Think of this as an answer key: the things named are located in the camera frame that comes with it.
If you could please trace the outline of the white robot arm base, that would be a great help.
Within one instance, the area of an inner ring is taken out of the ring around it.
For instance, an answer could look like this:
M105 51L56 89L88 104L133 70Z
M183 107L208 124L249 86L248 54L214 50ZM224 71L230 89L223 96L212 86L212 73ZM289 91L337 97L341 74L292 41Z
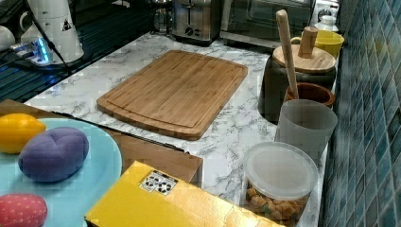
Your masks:
M22 65L41 70L72 69L83 65L93 54L78 37L68 0L23 0L32 25L25 28L20 42L11 49Z

